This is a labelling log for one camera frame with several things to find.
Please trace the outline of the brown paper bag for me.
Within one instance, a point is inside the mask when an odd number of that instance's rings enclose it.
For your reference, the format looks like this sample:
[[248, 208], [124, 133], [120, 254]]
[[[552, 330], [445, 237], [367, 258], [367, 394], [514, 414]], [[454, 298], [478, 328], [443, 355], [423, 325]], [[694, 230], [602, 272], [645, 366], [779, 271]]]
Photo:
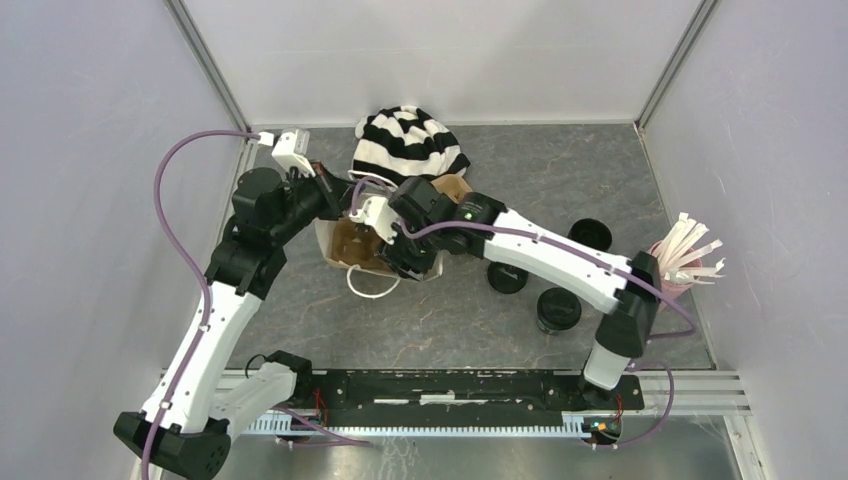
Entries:
[[[398, 232], [393, 228], [400, 217], [388, 206], [397, 185], [364, 171], [351, 170], [349, 176], [354, 181], [351, 206], [338, 220], [315, 221], [316, 238], [324, 260], [345, 271], [347, 287], [352, 293], [361, 298], [379, 299], [389, 295], [403, 281], [377, 256], [380, 246], [400, 244]], [[354, 286], [355, 272], [391, 278], [394, 283], [383, 292], [365, 293]]]

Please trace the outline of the brown cardboard cup carrier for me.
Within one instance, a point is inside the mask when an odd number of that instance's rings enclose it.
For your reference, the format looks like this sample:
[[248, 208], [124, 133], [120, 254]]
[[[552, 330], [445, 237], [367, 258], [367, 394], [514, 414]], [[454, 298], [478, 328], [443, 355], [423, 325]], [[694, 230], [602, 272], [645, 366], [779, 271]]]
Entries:
[[328, 258], [347, 266], [359, 265], [363, 269], [387, 270], [377, 256], [382, 240], [366, 225], [350, 220], [339, 220], [333, 230]]

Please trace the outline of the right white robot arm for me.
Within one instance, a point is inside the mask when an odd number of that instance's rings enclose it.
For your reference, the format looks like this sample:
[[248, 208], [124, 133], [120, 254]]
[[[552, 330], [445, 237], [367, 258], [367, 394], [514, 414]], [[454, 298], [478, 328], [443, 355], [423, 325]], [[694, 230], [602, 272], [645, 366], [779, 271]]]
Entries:
[[545, 279], [601, 312], [577, 382], [591, 408], [617, 396], [628, 365], [644, 353], [661, 294], [657, 261], [644, 251], [632, 258], [599, 251], [487, 195], [470, 192], [456, 202], [421, 178], [368, 196], [353, 217], [377, 233], [378, 257], [402, 278], [422, 279], [443, 252], [471, 255]]

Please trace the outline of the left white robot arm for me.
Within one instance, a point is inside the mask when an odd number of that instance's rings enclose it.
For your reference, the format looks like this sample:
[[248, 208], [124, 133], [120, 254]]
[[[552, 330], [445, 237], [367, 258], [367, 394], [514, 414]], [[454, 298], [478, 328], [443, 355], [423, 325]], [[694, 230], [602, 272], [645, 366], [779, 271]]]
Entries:
[[113, 432], [148, 464], [187, 479], [212, 479], [234, 440], [274, 406], [306, 405], [310, 361], [274, 354], [225, 395], [218, 382], [243, 330], [286, 263], [285, 245], [316, 219], [337, 220], [355, 184], [329, 173], [255, 168], [237, 181], [233, 215], [208, 267], [195, 317], [156, 389], [137, 412], [119, 414]]

